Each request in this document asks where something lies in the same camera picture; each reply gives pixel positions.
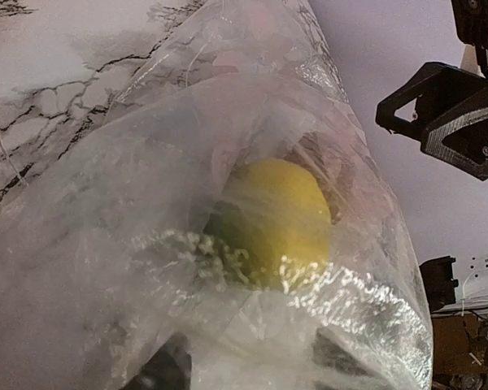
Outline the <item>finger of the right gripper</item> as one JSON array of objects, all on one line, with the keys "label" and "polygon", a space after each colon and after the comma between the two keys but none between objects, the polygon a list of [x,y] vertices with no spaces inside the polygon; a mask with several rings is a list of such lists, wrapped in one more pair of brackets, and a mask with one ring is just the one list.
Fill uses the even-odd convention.
[{"label": "finger of the right gripper", "polygon": [[425,125],[420,151],[481,181],[488,180],[488,80],[449,92]]},{"label": "finger of the right gripper", "polygon": [[488,79],[440,62],[425,63],[377,105],[376,124],[419,141],[426,125],[488,87]]}]

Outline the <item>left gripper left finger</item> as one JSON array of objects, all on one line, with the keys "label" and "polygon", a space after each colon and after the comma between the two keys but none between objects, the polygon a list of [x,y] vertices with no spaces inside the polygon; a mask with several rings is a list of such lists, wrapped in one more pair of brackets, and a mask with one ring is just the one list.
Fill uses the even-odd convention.
[{"label": "left gripper left finger", "polygon": [[124,389],[187,390],[191,387],[191,375],[190,342],[186,335],[177,332],[124,385]]}]

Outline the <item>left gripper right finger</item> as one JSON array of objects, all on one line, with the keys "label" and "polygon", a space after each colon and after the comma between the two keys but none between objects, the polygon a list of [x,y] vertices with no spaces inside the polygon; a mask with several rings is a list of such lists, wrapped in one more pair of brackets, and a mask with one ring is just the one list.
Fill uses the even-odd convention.
[{"label": "left gripper right finger", "polygon": [[371,375],[349,352],[331,340],[323,327],[316,329],[312,361],[319,367],[331,369],[349,379],[342,384],[333,381],[316,382],[315,389],[369,389],[368,384],[371,383],[364,380],[371,379]]}]

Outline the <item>clear zip top bag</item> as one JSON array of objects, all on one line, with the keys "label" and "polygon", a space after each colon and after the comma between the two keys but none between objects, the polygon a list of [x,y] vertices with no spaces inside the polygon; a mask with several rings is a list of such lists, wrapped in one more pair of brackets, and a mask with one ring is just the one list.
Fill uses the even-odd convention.
[{"label": "clear zip top bag", "polygon": [[[309,170],[324,273],[229,279],[204,232],[230,174]],[[174,333],[190,389],[315,389],[316,329],[428,389],[433,330],[399,203],[307,1],[0,1],[0,389],[124,389]]]}]

